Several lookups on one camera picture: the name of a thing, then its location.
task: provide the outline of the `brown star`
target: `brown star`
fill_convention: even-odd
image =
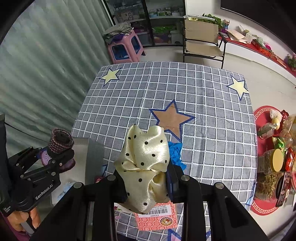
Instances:
[[[194,119],[194,116],[180,113],[175,100],[173,100],[164,110],[150,109],[150,111],[158,120],[156,125],[163,127],[165,132],[170,132],[179,141],[182,141],[182,125]]]

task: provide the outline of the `tablecloth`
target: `tablecloth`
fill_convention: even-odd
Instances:
[[[167,127],[166,137],[183,143],[184,173],[202,183],[223,182],[249,210],[256,180],[257,135],[247,85],[240,74],[174,62],[104,66],[85,98],[72,135],[103,143],[104,164],[107,174],[112,174],[129,126],[136,123],[144,131],[152,125],[165,126],[159,113],[170,106],[182,123]],[[208,232],[206,203],[204,208]],[[176,232],[181,235],[183,204],[176,209]],[[139,231],[133,214],[117,215],[116,229],[123,235],[167,240],[168,230]]]

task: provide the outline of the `pink label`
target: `pink label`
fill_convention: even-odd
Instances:
[[[175,205],[172,202],[157,203],[148,214],[137,214],[139,230],[152,231],[173,229],[178,225]]]

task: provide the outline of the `barcode label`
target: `barcode label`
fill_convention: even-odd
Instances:
[[[139,218],[148,218],[148,217],[160,217],[171,215],[172,210],[170,205],[161,205],[153,207],[147,214],[138,214]]]

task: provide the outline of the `human hand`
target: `human hand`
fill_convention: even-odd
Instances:
[[[32,219],[33,227],[37,228],[41,223],[37,208],[32,209],[29,213],[14,211],[7,217],[7,219],[16,231],[25,231],[25,229],[21,226],[21,223],[27,221],[29,214]]]

